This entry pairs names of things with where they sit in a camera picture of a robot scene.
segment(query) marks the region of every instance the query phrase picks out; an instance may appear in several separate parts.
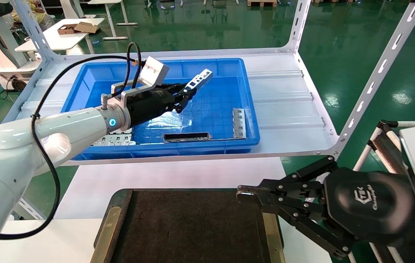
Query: white bracket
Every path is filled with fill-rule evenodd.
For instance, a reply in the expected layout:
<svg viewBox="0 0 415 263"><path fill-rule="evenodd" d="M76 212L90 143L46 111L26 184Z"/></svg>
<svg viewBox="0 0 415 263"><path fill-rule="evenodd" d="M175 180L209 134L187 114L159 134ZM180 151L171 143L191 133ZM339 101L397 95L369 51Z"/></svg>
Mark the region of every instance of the white bracket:
<svg viewBox="0 0 415 263"><path fill-rule="evenodd" d="M355 130L355 127L360 122L363 113L365 112L366 108L368 107L370 101L373 99L376 91L381 85L384 77L386 76L389 68L391 68L392 63L396 59L399 51L404 46L408 36L410 35L411 31L415 26L415 3L410 3L402 15L399 24L394 30L389 43L387 44L386 48L379 58L376 67L373 70L373 73L369 77L368 82L365 85L365 88L361 92L361 95L352 110L352 113L349 116L349 119L345 123L345 126L340 134L339 139L337 140L336 145L329 150L326 150L328 155L334 155L337 159L347 142L349 141L350 136Z"/></svg>

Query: white metal shelf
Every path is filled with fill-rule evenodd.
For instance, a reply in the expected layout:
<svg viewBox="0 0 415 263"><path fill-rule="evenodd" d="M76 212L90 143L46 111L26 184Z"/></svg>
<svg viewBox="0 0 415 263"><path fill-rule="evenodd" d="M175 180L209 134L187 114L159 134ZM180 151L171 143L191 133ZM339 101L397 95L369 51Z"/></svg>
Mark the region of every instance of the white metal shelf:
<svg viewBox="0 0 415 263"><path fill-rule="evenodd" d="M12 3L19 14L26 14L30 10L29 6L22 5L21 2L15 3L15 1L12 0ZM415 25L415 3L408 5L340 136L336 133L329 114L298 53L309 7L308 0L297 2L289 42L284 47L147 52L142 55L143 57L152 56L159 60L242 58L246 65L261 136L259 144L252 149L251 153L69 161L67 165L287 155L334 155L338 158ZM29 30L33 27L38 28L37 21L27 15L20 15L20 17L34 43L40 47L38 50L43 62L4 121L28 118L52 79L71 63L89 57L88 55L59 56L55 54L49 49L40 30ZM46 100L42 115L60 112L79 68L80 66L77 66L70 70L57 83Z"/></svg>
<svg viewBox="0 0 415 263"><path fill-rule="evenodd" d="M197 155L157 158L131 158L121 160L69 161L67 165L100 163L142 163L167 160L209 160L285 155L312 155L333 146L338 135L319 96L313 96L304 74L293 53L277 52L277 49L206 50L201 52L143 53L160 60L240 57L244 60L259 124L261 140L251 153L245 155ZM58 72L84 56L68 56L63 63L52 63L35 89L23 103L16 119L28 118L42 98L45 90ZM50 93L41 115L60 113L79 67L67 73Z"/></svg>

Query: table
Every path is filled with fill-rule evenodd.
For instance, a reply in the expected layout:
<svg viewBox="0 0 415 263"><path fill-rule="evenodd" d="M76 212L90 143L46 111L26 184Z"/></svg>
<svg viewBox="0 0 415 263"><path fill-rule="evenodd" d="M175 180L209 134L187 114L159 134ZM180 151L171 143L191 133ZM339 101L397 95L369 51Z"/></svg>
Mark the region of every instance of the table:
<svg viewBox="0 0 415 263"><path fill-rule="evenodd" d="M0 241L0 263L89 263L102 219L52 220L40 233L20 240ZM43 220L7 221L2 233L24 233Z"/></svg>
<svg viewBox="0 0 415 263"><path fill-rule="evenodd" d="M279 157L84 165L54 218L103 218L110 198L121 188L236 188L284 176ZM331 263L329 253L285 220L280 219L280 228L287 263Z"/></svg>
<svg viewBox="0 0 415 263"><path fill-rule="evenodd" d="M83 38L86 38L87 46L89 46L89 51L91 54L95 54L94 48L92 46L92 41L89 38L89 33L80 32L69 35L60 35L58 29L62 25L66 24L77 24L79 22L91 23L92 25L99 25L104 19L103 18L79 18L79 19L63 19L60 22L53 25L51 28L45 30L43 35L51 50L68 50L77 43L79 43ZM14 49L17 52L27 52L27 51L37 51L32 40L28 40L24 44Z"/></svg>
<svg viewBox="0 0 415 263"><path fill-rule="evenodd" d="M105 5L105 10L107 11L108 23L110 24L110 29L112 30L112 37L104 37L104 40L127 40L128 37L117 37L115 32L114 22L112 21L112 16L110 15L109 4L121 4L121 11L123 12L124 23L117 23L117 26L137 26L137 23L129 23L128 17L126 15L126 10L124 8L123 0L91 0L87 2L89 5Z"/></svg>
<svg viewBox="0 0 415 263"><path fill-rule="evenodd" d="M2 233L24 233L43 220L7 221ZM89 263L101 218L52 220L40 233L20 240L0 240L0 263ZM283 225L284 256L287 263L332 263L325 250L293 226Z"/></svg>

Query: blue plastic bin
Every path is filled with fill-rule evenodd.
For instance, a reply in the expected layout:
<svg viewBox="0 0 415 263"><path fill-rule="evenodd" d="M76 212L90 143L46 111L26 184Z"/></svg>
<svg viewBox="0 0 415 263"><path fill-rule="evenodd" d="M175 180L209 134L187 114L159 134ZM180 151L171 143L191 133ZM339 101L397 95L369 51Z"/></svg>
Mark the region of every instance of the blue plastic bin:
<svg viewBox="0 0 415 263"><path fill-rule="evenodd" d="M74 160L140 158L173 155L217 155L248 153L259 143L259 128L245 70L240 58L212 60L162 61L170 67L164 83L184 83L205 68L213 73L181 114L167 112L134 128L136 145L90 146ZM136 67L131 68L130 79ZM110 93L110 86L122 82L126 62L96 62L82 65L69 92L62 112L100 105L100 95ZM246 139L220 140L234 137L233 108L244 108ZM211 134L211 141L164 143L167 133Z"/></svg>

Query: metal bracket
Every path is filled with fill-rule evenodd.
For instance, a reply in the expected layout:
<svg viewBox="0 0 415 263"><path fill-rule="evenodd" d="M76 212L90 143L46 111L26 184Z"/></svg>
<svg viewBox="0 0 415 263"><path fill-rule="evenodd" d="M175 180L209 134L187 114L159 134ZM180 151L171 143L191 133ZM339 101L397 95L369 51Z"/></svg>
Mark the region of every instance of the metal bracket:
<svg viewBox="0 0 415 263"><path fill-rule="evenodd" d="M290 52L292 53L296 53L298 51L301 37L303 35L304 23L306 22L310 5L311 2L309 0L299 0L296 3L295 16L293 18L289 41L281 49L291 50Z"/></svg>
<svg viewBox="0 0 415 263"><path fill-rule="evenodd" d="M335 158L338 158L349 141L348 139L355 130L355 127L360 122L363 113L368 107L370 101L373 99L376 91L381 85L384 77L386 76L389 68L391 68L392 63L396 59L399 51L406 42L408 36L415 26L415 3L410 3L404 12L399 24L396 27L396 30L392 34L389 43L384 49L381 58L379 59L376 67L373 70L373 73L369 77L368 82L366 83L363 92L361 93L352 113L349 116L349 119L345 123L345 126L341 132L340 138L334 147L326 150L324 154L332 153L335 155Z"/></svg>

